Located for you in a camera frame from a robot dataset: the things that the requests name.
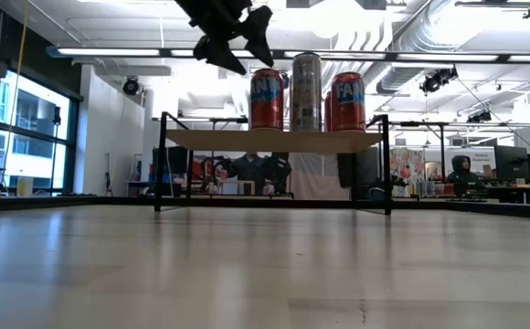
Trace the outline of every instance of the floor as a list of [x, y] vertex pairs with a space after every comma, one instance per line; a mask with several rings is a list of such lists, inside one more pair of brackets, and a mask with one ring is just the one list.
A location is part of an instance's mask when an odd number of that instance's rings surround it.
[[530, 219], [2, 212], [0, 328], [530, 328]]

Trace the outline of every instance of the desk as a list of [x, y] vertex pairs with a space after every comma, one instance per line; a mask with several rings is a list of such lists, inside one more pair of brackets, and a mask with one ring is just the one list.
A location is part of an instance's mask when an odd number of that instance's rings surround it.
[[500, 202], [530, 204], [530, 187], [497, 186], [487, 187], [489, 197]]

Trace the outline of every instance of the monitor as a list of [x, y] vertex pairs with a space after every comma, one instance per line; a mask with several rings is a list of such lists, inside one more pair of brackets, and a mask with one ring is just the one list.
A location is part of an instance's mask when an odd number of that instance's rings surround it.
[[495, 146], [496, 175], [500, 179], [529, 179], [527, 149], [524, 147]]

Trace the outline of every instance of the track light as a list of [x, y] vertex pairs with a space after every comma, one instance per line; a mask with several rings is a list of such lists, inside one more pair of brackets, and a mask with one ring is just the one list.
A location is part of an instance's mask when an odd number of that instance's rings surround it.
[[458, 78], [458, 71], [455, 66], [451, 69], [438, 69], [435, 74], [426, 77], [425, 81], [419, 85], [419, 89], [425, 94], [436, 92], [456, 78]]
[[491, 116], [490, 111], [482, 111], [478, 114], [473, 115], [472, 117], [468, 117], [467, 123], [481, 123], [481, 122], [489, 122], [492, 120], [493, 117]]

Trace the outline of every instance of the wooden shelf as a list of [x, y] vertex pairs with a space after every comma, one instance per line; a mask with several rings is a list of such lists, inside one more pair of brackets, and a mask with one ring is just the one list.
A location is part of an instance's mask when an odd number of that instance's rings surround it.
[[358, 153], [381, 141], [380, 133], [167, 130], [166, 138], [194, 151]]

